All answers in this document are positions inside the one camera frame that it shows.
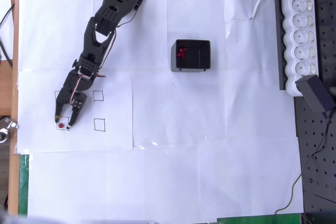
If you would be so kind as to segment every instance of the power strip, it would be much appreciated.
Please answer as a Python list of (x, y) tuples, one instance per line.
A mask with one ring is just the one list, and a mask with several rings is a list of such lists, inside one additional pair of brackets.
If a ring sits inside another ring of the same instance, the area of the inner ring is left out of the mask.
[(282, 26), (286, 32), (283, 37), (288, 77), (286, 90), (299, 97), (302, 94), (295, 82), (303, 76), (319, 74), (315, 4), (314, 0), (281, 0), (281, 3), (285, 16)]

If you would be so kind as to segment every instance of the black square outline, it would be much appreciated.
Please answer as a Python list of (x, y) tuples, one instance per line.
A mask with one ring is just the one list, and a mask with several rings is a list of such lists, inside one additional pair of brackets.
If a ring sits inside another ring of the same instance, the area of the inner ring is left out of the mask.
[[(103, 96), (103, 100), (95, 100), (95, 92), (101, 92), (101, 95)], [(99, 101), (99, 102), (103, 102), (104, 101), (104, 93), (103, 93), (103, 91), (102, 90), (93, 90), (93, 102), (97, 102), (97, 101)]]
[(55, 100), (57, 99), (56, 92), (59, 93), (60, 91), (57, 91), (57, 90), (56, 90), (56, 91), (54, 92), (54, 94), (55, 94)]
[(101, 131), (101, 130), (96, 130), (96, 124), (94, 123), (95, 122), (95, 120), (104, 120), (104, 130), (102, 131), (102, 132), (105, 132), (105, 119), (102, 119), (102, 118), (95, 118), (95, 119), (93, 119), (93, 124), (94, 124), (94, 130), (95, 131)]
[[(59, 118), (68, 118), (68, 123), (69, 123), (69, 118), (70, 118), (69, 116), (60, 116)], [(57, 129), (57, 130), (59, 130), (59, 131), (68, 131), (68, 130), (69, 130), (69, 129), (67, 129), (67, 128), (65, 128), (64, 130), (63, 130), (63, 129), (59, 129), (59, 128), (57, 127), (57, 124), (58, 124), (58, 123), (56, 123), (56, 129)]]

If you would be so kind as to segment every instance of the robotic arm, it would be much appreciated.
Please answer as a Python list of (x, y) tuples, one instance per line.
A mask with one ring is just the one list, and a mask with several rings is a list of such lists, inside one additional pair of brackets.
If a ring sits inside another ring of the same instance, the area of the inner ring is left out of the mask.
[[(72, 105), (72, 115), (67, 125), (69, 129), (76, 121), (87, 96), (82, 91), (88, 90), (101, 68), (108, 48), (113, 46), (116, 28), (120, 20), (132, 9), (138, 10), (143, 0), (103, 0), (102, 6), (91, 17), (84, 33), (84, 47), (79, 60), (75, 60), (72, 69), (56, 98), (55, 122), (57, 123), (63, 106)], [(96, 31), (107, 36), (100, 43), (96, 40)]]

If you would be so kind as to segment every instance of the black container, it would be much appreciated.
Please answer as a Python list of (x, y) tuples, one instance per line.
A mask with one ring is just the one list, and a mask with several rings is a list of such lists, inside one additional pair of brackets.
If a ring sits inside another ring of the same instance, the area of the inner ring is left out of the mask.
[(209, 40), (178, 39), (171, 50), (173, 72), (201, 72), (210, 69)]

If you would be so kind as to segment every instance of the wooden table edge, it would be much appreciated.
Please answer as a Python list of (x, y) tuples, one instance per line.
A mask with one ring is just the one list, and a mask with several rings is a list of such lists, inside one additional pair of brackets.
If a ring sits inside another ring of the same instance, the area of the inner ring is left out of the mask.
[[(14, 8), (14, 50), (13, 50), (13, 76), (12, 76), (12, 120), (17, 122), (18, 90), (17, 90), (17, 70), (18, 70), (18, 45), (19, 45), (19, 0), (15, 0)], [(19, 170), (20, 156), (15, 155), (17, 144), (17, 131), (12, 130), (11, 143), (9, 147), (9, 181), (8, 181), (8, 213), (18, 215), (19, 202)]]

